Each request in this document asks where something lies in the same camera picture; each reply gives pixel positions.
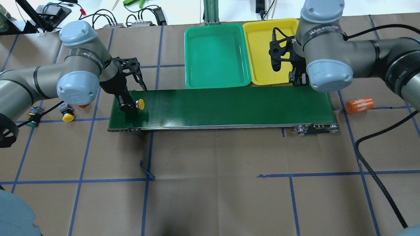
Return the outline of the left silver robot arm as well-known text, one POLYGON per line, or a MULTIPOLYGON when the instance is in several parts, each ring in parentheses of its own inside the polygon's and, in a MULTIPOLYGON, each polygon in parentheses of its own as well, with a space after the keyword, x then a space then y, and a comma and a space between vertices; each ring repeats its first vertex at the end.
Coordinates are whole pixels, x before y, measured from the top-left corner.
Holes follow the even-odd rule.
POLYGON ((98 33, 83 20, 66 24, 59 38, 69 49, 62 63, 1 73, 1 148, 16 142, 19 126, 15 121, 40 100, 60 98, 68 104, 86 105, 100 87, 115 96, 121 111, 144 109, 144 101, 134 101, 127 88, 126 77, 132 75, 147 90, 135 58, 113 58, 98 33))

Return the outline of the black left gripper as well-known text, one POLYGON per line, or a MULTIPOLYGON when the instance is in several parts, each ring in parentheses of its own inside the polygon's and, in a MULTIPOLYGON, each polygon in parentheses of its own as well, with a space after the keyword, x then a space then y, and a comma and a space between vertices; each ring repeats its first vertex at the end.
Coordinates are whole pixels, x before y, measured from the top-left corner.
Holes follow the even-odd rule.
POLYGON ((148 92, 137 58, 110 58, 106 60, 104 69, 99 76, 99 86, 106 93, 117 95, 118 107, 122 112, 134 113, 137 107, 128 91, 126 79, 128 76, 133 76, 141 88, 148 92))

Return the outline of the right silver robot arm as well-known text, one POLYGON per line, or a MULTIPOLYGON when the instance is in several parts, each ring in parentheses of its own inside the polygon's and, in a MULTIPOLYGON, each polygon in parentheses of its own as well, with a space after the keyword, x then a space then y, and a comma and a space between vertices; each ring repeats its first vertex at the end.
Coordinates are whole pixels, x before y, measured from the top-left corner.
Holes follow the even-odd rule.
POLYGON ((394 94, 419 109, 419 39, 350 40, 378 29, 419 30, 390 24, 346 35, 339 23, 344 7, 343 0, 306 0, 295 35, 284 38, 284 47, 281 40, 270 42, 272 69, 278 71, 282 62, 290 62, 291 81, 307 79, 311 88, 321 93, 344 89, 356 78, 378 77, 394 94))

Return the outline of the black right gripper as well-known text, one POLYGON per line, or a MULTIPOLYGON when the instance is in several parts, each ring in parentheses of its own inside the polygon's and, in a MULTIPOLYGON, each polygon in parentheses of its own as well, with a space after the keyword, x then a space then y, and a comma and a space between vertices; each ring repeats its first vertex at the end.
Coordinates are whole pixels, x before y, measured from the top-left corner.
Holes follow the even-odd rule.
POLYGON ((269 43, 269 55, 273 71, 279 72, 283 62, 291 63, 292 69, 288 72, 288 82, 293 86, 306 86, 307 73, 305 58, 299 56, 293 49, 295 42, 293 36, 286 36, 281 33, 283 39, 277 39, 277 34, 272 33, 269 43))

